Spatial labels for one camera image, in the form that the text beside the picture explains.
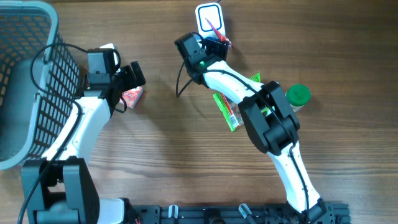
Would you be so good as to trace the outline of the green lid jar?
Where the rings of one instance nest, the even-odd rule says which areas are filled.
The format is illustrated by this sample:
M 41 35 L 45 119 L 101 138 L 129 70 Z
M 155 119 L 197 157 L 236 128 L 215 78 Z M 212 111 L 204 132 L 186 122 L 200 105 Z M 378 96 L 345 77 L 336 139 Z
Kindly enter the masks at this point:
M 287 90 L 285 96 L 291 105 L 293 112 L 298 112 L 311 99 L 310 90 L 303 84 L 295 84 L 291 86 Z

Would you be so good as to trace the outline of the red stick packet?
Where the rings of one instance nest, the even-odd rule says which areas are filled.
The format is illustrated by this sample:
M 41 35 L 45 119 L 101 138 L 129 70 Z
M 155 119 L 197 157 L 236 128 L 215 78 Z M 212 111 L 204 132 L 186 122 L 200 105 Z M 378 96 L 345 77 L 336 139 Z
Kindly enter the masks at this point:
M 215 26 L 214 26 L 208 19 L 206 19 L 206 21 L 207 21 L 208 24 L 211 26 L 211 28 L 212 28 L 213 32 L 216 34 L 217 38 L 218 38 L 221 42 L 227 42 L 227 43 L 228 43 L 228 47 L 231 48 L 231 49 L 233 49 L 234 46 L 233 46 L 233 44 L 231 43 L 231 41 L 230 41 L 226 36 L 224 36 L 218 29 L 216 29 Z

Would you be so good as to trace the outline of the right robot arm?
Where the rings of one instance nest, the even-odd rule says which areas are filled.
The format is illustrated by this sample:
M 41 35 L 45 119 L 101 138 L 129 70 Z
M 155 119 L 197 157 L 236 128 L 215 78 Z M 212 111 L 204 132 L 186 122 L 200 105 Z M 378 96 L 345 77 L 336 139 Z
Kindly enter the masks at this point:
M 193 82 L 237 104 L 249 139 L 273 161 L 294 217 L 301 223 L 315 223 L 326 208 L 301 158 L 300 123 L 281 86 L 274 81 L 254 82 L 239 74 L 209 48 L 209 43 L 194 33 L 175 42 L 188 75 Z

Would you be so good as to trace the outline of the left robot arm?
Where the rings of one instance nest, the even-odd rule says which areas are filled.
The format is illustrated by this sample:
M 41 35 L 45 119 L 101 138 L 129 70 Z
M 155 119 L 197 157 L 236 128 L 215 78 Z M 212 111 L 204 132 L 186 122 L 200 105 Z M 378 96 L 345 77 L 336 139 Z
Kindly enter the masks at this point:
M 137 223 L 139 214 L 127 198 L 100 198 L 87 163 L 104 125 L 121 99 L 119 92 L 144 85 L 140 65 L 121 68 L 101 85 L 106 96 L 76 100 L 60 135 L 39 160 L 21 170 L 25 200 L 18 221 L 29 223 Z

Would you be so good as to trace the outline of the green snack bag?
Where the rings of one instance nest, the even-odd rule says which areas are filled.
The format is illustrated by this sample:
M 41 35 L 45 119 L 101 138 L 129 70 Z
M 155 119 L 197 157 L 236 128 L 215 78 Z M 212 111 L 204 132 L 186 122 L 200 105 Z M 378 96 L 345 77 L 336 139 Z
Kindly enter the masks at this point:
M 213 98 L 224 116 L 231 132 L 244 126 L 241 113 L 239 112 L 239 107 L 236 103 L 222 93 L 214 93 Z

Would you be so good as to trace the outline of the red white small pouch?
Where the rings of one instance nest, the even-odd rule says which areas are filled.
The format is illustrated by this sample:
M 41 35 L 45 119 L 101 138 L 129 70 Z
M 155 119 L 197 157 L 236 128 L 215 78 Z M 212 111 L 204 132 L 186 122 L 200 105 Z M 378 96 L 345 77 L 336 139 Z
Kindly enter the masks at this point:
M 136 103 L 139 101 L 139 98 L 141 97 L 143 92 L 144 89 L 141 86 L 125 91 L 122 93 L 123 100 L 120 99 L 119 102 L 122 105 L 126 104 L 128 108 L 134 109 Z

